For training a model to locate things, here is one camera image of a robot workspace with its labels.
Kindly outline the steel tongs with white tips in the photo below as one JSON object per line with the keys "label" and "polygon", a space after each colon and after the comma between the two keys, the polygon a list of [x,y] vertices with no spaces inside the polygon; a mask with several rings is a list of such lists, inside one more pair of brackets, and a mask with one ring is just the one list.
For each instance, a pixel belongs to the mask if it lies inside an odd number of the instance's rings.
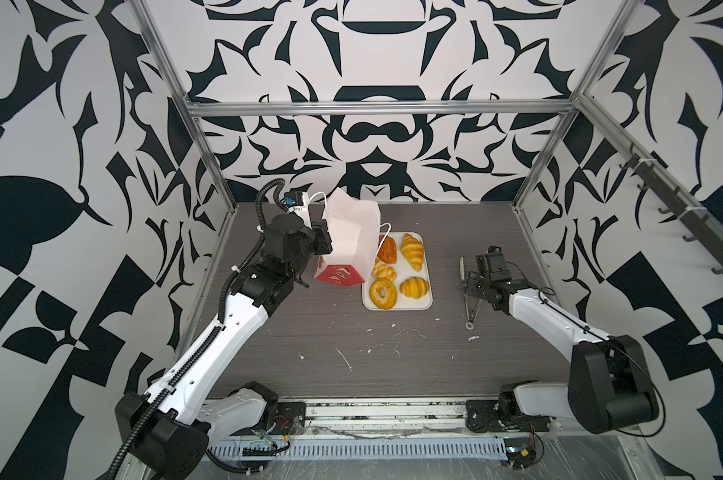
{"label": "steel tongs with white tips", "polygon": [[465,268],[465,258],[459,259],[459,275],[461,276],[461,286],[463,286],[463,296],[465,296],[465,311],[467,312],[467,322],[465,328],[473,330],[475,328],[475,320],[477,314],[481,310],[483,304],[483,294],[481,293],[481,281],[483,278],[479,272],[467,271]]}

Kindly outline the yellow round fake bun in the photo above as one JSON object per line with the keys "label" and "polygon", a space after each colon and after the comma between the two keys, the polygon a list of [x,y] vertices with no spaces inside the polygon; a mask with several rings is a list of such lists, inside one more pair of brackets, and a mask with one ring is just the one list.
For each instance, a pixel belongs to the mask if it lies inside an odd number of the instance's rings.
{"label": "yellow round fake bun", "polygon": [[401,283],[399,291],[407,298],[421,299],[429,295],[431,284],[423,278],[411,277]]}

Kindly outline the yellow fake croissant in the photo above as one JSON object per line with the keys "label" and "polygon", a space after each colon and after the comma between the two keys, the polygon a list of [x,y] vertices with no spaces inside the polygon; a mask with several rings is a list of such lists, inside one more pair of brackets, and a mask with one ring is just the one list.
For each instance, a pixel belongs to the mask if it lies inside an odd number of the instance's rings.
{"label": "yellow fake croissant", "polygon": [[421,272],[423,264],[425,264],[425,246],[421,240],[418,240],[413,234],[405,233],[401,240],[401,254],[407,263],[415,270]]}

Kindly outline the striped fake bread roll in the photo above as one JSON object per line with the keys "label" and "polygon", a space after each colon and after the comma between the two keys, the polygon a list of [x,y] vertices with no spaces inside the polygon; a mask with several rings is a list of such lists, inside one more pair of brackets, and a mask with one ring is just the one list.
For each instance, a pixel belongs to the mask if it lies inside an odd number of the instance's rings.
{"label": "striped fake bread roll", "polygon": [[395,282],[395,280],[397,280],[397,272],[393,266],[377,258],[375,259],[375,266],[373,266],[373,277]]}

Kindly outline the orange fake puff pastry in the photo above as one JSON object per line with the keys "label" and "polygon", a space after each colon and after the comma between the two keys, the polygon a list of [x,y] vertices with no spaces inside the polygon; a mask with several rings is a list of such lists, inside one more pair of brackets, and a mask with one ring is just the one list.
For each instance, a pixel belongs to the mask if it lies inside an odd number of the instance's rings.
{"label": "orange fake puff pastry", "polygon": [[377,258],[385,264],[393,265],[397,264],[397,258],[399,258],[399,250],[397,250],[397,242],[389,235],[381,235],[379,237],[379,251],[377,251]]}

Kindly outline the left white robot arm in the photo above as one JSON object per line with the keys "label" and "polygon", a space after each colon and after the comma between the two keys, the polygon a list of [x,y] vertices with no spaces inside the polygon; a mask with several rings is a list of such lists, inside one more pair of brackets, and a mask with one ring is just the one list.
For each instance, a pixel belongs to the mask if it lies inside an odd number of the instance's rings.
{"label": "left white robot arm", "polygon": [[155,478],[185,479],[222,438],[237,431],[267,428],[274,392],[249,383],[235,394],[208,402],[207,396],[241,347],[267,322],[301,283],[309,260],[329,254],[326,220],[307,213],[283,213],[259,223],[261,236],[245,264],[223,285],[217,316],[191,348],[143,394],[127,393],[115,415],[122,444],[105,479],[125,476],[134,457]]}

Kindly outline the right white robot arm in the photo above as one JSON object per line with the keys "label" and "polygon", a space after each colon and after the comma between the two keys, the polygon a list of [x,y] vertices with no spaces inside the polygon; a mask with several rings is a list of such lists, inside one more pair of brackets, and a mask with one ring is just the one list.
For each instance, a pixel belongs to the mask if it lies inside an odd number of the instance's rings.
{"label": "right white robot arm", "polygon": [[569,362],[569,379],[511,383],[493,401],[467,402],[469,430],[529,431],[537,421],[557,418],[575,420],[592,434],[627,434],[639,424],[665,423],[665,400],[637,340],[591,326],[558,306],[553,290],[525,276],[513,277],[511,262],[499,246],[475,260],[475,270],[459,270],[467,329],[473,329],[481,306],[487,304],[549,342]]}

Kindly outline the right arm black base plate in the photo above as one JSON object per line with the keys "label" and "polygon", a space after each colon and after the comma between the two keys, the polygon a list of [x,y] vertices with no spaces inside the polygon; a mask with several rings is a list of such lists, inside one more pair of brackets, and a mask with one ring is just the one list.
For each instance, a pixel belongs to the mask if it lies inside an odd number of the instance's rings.
{"label": "right arm black base plate", "polygon": [[465,427],[473,433],[505,432],[501,421],[499,400],[469,400],[465,402]]}

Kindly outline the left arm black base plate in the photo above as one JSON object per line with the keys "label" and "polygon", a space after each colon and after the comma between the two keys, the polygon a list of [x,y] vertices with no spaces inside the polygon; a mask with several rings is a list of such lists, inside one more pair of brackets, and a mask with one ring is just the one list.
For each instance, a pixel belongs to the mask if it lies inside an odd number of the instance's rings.
{"label": "left arm black base plate", "polygon": [[300,433],[305,426],[306,404],[298,401],[270,402],[265,407],[262,429],[275,435]]}

